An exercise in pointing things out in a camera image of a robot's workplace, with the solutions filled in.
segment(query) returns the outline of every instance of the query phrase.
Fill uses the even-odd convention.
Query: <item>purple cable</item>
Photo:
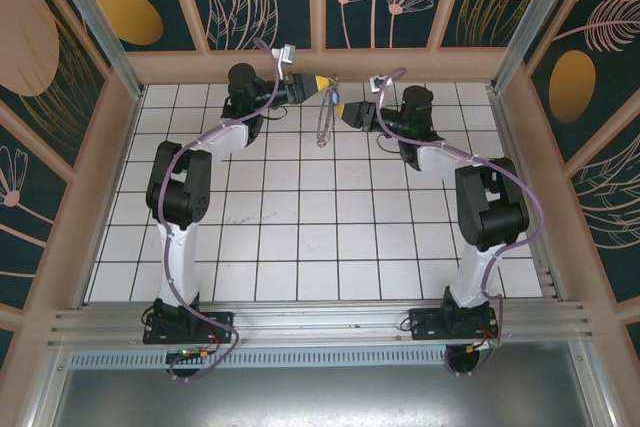
[[[163,254],[163,263],[164,263],[164,273],[167,277],[167,282],[169,284],[169,288],[171,289],[171,292],[173,293],[173,295],[175,296],[175,298],[178,300],[178,302],[180,303],[180,305],[182,305],[182,307],[184,307],[184,309],[189,312],[192,315],[195,315],[197,318],[199,318],[200,320],[202,320],[203,322],[208,323],[209,325],[213,326],[213,327],[218,327],[221,329],[225,329],[228,332],[231,332],[234,335],[234,340],[233,343],[231,344],[231,347],[229,347],[227,349],[227,351],[222,354],[217,360],[215,360],[209,367],[207,367],[206,369],[201,369],[198,372],[196,372],[195,374],[189,376],[189,377],[178,377],[174,370],[173,367],[177,362],[177,359],[175,359],[173,362],[171,362],[171,364],[169,365],[169,373],[171,374],[173,380],[177,380],[177,379],[182,379],[184,382],[188,382],[189,379],[191,380],[197,380],[201,377],[204,377],[205,375],[207,375],[208,373],[210,373],[213,369],[215,369],[220,363],[222,363],[224,361],[224,359],[226,359],[229,354],[231,354],[231,352],[237,347],[238,345],[238,341],[240,340],[240,335],[238,334],[238,331],[236,329],[234,329],[231,325],[227,325],[227,324],[223,324],[221,322],[217,322],[213,319],[210,319],[209,317],[202,315],[200,312],[198,312],[197,310],[193,309],[189,304],[187,304],[187,302],[185,302],[185,300],[182,298],[182,296],[180,295],[180,293],[178,292],[178,289],[176,289],[173,285],[173,277],[171,277],[171,270],[169,269],[169,247],[171,246],[171,238],[173,235],[173,232],[171,231],[171,227],[169,226],[169,224],[167,223],[165,217],[164,217],[164,199],[167,193],[167,186],[169,185],[169,180],[171,179],[171,173],[173,172],[173,169],[175,168],[176,164],[178,163],[178,161],[180,160],[180,158],[184,155],[184,153],[199,145],[202,144],[204,142],[206,142],[209,138],[211,138],[214,134],[216,134],[217,132],[219,132],[220,130],[224,129],[226,126],[229,125],[238,125],[241,124],[247,120],[250,120],[254,117],[257,117],[258,115],[262,114],[262,112],[264,112],[265,110],[267,110],[273,100],[276,97],[276,94],[278,92],[278,86],[280,84],[280,75],[278,72],[278,60],[272,55],[271,53],[271,49],[269,48],[269,46],[267,44],[265,44],[261,39],[258,38],[254,38],[253,39],[254,44],[263,52],[266,52],[269,57],[271,57],[271,59],[273,60],[273,65],[275,67],[275,73],[276,73],[276,77],[275,77],[275,84],[273,86],[273,92],[271,92],[271,96],[269,97],[269,99],[267,100],[267,102],[258,110],[256,110],[255,112],[242,117],[240,119],[233,119],[230,120],[228,123],[224,124],[218,124],[215,127],[213,127],[212,129],[204,132],[202,135],[200,135],[196,140],[193,140],[191,142],[189,142],[188,144],[182,146],[182,148],[178,151],[178,153],[173,157],[173,159],[171,159],[171,162],[169,163],[169,167],[167,168],[167,172],[165,173],[164,178],[162,179],[162,185],[160,187],[160,195],[158,197],[158,218],[160,220],[160,223],[164,226],[164,228],[167,230],[167,237],[166,237],[166,242],[165,242],[165,246],[164,246],[164,254]]]
[[[386,94],[386,88],[391,85],[393,82],[395,82],[397,79],[401,78],[405,73],[407,72],[407,69],[405,69],[404,67],[401,67],[399,69],[394,70],[391,74],[389,74],[388,76],[385,77],[384,82],[382,87],[380,88],[380,92],[378,93],[378,99],[376,102],[376,118],[378,119],[378,123],[380,124],[380,127],[382,128],[382,130],[384,130],[384,132],[399,140],[400,142],[405,142],[407,144],[412,144],[412,145],[419,145],[422,147],[438,147],[441,148],[447,152],[452,153],[453,155],[455,155],[456,157],[465,160],[465,161],[472,161],[472,162],[477,162],[479,164],[482,164],[486,167],[489,167],[493,170],[495,170],[496,172],[499,172],[500,174],[504,175],[505,177],[507,177],[509,180],[513,181],[516,185],[518,185],[518,187],[520,187],[526,194],[527,196],[531,199],[531,202],[533,203],[533,206],[535,207],[535,210],[537,212],[537,216],[538,216],[538,225],[536,227],[536,230],[534,231],[534,233],[524,239],[521,240],[519,242],[515,242],[514,244],[511,245],[504,245],[501,248],[499,248],[495,255],[491,258],[491,260],[489,260],[489,262],[487,263],[487,267],[484,271],[484,274],[482,276],[482,284],[481,284],[481,290],[482,290],[482,294],[487,298],[487,299],[496,299],[498,301],[498,315],[499,315],[499,320],[498,320],[498,335],[496,336],[498,338],[498,341],[500,340],[500,334],[502,332],[502,321],[503,321],[503,296],[502,294],[496,294],[496,295],[491,295],[489,294],[489,292],[487,291],[487,282],[489,280],[489,275],[491,274],[491,270],[493,269],[493,266],[496,264],[496,262],[498,261],[498,259],[502,256],[502,254],[504,254],[505,252],[507,252],[508,250],[511,249],[515,249],[516,247],[520,247],[522,245],[526,245],[526,244],[530,244],[532,242],[535,242],[541,235],[542,235],[542,228],[544,227],[544,222],[545,222],[545,216],[544,216],[544,211],[542,210],[542,205],[540,204],[540,201],[538,200],[538,198],[536,197],[535,193],[533,192],[533,190],[531,190],[531,188],[524,183],[522,180],[520,180],[516,175],[512,174],[511,172],[509,172],[508,170],[504,169],[503,167],[500,167],[499,165],[494,164],[493,162],[487,160],[487,159],[483,159],[482,157],[478,157],[476,155],[472,155],[468,152],[465,152],[464,150],[460,150],[456,147],[453,147],[452,145],[448,145],[445,141],[436,141],[436,142],[424,142],[421,140],[413,140],[413,139],[408,139],[406,137],[402,137],[401,135],[398,135],[394,132],[391,131],[391,129],[389,129],[389,127],[387,127],[387,124],[385,123],[384,119],[382,118],[382,106],[384,105],[384,96]]]

